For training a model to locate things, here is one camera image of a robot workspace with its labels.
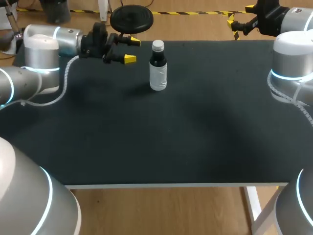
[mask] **black round stool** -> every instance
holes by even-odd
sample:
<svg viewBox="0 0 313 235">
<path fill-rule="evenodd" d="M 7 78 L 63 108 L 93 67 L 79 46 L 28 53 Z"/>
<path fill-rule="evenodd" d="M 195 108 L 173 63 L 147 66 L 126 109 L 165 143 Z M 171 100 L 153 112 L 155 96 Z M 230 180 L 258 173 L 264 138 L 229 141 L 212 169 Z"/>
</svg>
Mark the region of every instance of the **black round stool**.
<svg viewBox="0 0 313 235">
<path fill-rule="evenodd" d="M 110 23 L 117 32 L 137 34 L 153 25 L 153 14 L 144 6 L 124 5 L 112 12 Z"/>
</svg>

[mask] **white bottle cap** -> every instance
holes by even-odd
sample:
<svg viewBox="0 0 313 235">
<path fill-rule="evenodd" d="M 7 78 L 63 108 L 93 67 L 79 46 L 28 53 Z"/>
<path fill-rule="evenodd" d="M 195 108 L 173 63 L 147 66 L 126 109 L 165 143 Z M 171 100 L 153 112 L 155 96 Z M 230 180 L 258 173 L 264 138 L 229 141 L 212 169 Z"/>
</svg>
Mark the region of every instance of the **white bottle cap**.
<svg viewBox="0 0 313 235">
<path fill-rule="evenodd" d="M 152 50 L 154 50 L 155 52 L 164 51 L 164 42 L 162 40 L 153 41 Z"/>
</svg>

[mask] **glowing blue ring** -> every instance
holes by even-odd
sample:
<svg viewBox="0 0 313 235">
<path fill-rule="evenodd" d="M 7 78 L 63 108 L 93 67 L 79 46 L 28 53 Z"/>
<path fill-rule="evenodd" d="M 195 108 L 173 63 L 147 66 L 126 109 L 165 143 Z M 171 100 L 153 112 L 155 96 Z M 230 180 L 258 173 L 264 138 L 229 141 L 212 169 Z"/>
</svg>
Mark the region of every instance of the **glowing blue ring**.
<svg viewBox="0 0 313 235">
<path fill-rule="evenodd" d="M 313 79 L 313 73 L 310 73 L 309 75 L 306 75 L 306 76 L 303 76 L 303 77 L 285 77 L 285 76 L 281 76 L 281 75 L 276 74 L 273 70 L 271 70 L 271 73 L 275 77 L 278 77 L 278 78 L 284 79 L 284 80 L 308 82 L 308 81 Z"/>
<path fill-rule="evenodd" d="M 27 69 L 29 71 L 38 72 L 38 73 L 48 73 L 48 72 L 54 72 L 60 70 L 60 68 L 54 68 L 54 69 L 34 69 L 32 67 L 23 66 L 22 69 Z"/>
<path fill-rule="evenodd" d="M 49 181 L 49 197 L 48 197 L 48 203 L 47 206 L 45 208 L 45 211 L 43 213 L 43 216 L 41 217 L 39 223 L 37 224 L 36 228 L 34 229 L 34 231 L 30 234 L 30 235 L 36 235 L 37 232 L 39 231 L 39 229 L 42 227 L 42 225 L 44 224 L 45 219 L 47 218 L 48 212 L 50 210 L 51 207 L 51 203 L 52 203 L 52 195 L 53 195 L 53 188 L 52 188 L 52 180 L 51 177 L 49 176 L 48 172 L 46 172 L 45 169 L 43 169 L 42 167 L 40 167 L 44 173 L 46 174 L 48 181 Z"/>
<path fill-rule="evenodd" d="M 308 27 L 309 27 L 309 24 L 310 24 L 312 18 L 313 18 L 313 12 L 312 12 L 311 15 L 309 16 L 309 18 L 308 18 L 308 20 L 307 20 L 307 22 L 306 22 L 306 24 L 305 24 L 305 26 L 304 26 L 304 31 L 307 31 L 307 30 L 308 30 Z"/>
<path fill-rule="evenodd" d="M 303 169 L 300 171 L 299 175 L 298 175 L 298 179 L 297 179 L 297 187 L 296 187 L 296 191 L 297 191 L 297 198 L 298 198 L 298 201 L 299 201 L 299 205 L 300 205 L 300 208 L 304 214 L 304 216 L 306 217 L 306 219 L 308 220 L 308 222 L 313 226 L 313 220 L 310 218 L 309 214 L 307 213 L 307 210 L 305 209 L 303 203 L 302 203 L 302 200 L 301 200 L 301 197 L 300 197 L 300 190 L 299 190 L 299 181 L 300 181 L 300 176 L 301 176 L 301 173 L 303 172 Z"/>
<path fill-rule="evenodd" d="M 11 96 L 8 99 L 8 101 L 6 102 L 6 104 L 7 104 L 7 103 L 11 102 L 11 100 L 13 99 L 13 96 L 14 96 L 14 85 L 13 85 L 13 81 L 12 81 L 10 75 L 6 71 L 4 71 L 3 69 L 0 69 L 0 71 L 3 72 L 4 75 L 9 79 L 9 82 L 10 82 L 10 85 L 11 85 Z"/>
<path fill-rule="evenodd" d="M 59 29 L 60 29 L 59 26 L 55 28 L 55 30 L 53 32 L 53 36 L 52 36 L 53 39 L 55 39 L 57 37 L 57 33 L 58 33 Z"/>
</svg>

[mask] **white table leg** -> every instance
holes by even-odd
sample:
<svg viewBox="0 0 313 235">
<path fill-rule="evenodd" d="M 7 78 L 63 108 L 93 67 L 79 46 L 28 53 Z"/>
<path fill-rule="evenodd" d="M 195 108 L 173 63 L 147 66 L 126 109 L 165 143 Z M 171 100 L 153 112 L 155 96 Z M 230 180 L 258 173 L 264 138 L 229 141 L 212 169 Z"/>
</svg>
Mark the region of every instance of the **white table leg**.
<svg viewBox="0 0 313 235">
<path fill-rule="evenodd" d="M 244 187 L 244 189 L 245 189 L 245 195 L 246 195 L 246 200 L 248 204 L 251 224 L 253 224 L 262 211 L 259 197 L 258 197 L 258 192 L 256 191 L 256 187 Z"/>
<path fill-rule="evenodd" d="M 248 202 L 249 213 L 251 218 L 251 230 L 253 235 L 263 235 L 275 221 L 275 202 L 283 187 L 275 192 L 264 209 L 261 211 L 259 198 L 256 187 L 246 187 L 246 199 Z"/>
<path fill-rule="evenodd" d="M 101 21 L 107 21 L 107 14 L 108 14 L 108 8 L 109 8 L 108 1 L 109 0 L 98 0 Z"/>
</svg>

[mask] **black tabletop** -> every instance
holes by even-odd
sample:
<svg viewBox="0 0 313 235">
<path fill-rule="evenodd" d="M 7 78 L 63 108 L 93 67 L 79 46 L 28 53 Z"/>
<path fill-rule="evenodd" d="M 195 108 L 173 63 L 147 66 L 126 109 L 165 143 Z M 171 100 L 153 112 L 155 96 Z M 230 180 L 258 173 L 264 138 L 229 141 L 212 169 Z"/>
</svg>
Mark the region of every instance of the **black tabletop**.
<svg viewBox="0 0 313 235">
<path fill-rule="evenodd" d="M 119 46 L 129 66 L 76 61 L 61 101 L 1 110 L 0 136 L 65 185 L 288 182 L 313 163 L 308 121 L 267 87 L 273 42 L 165 42 L 161 92 L 151 45 Z"/>
</svg>

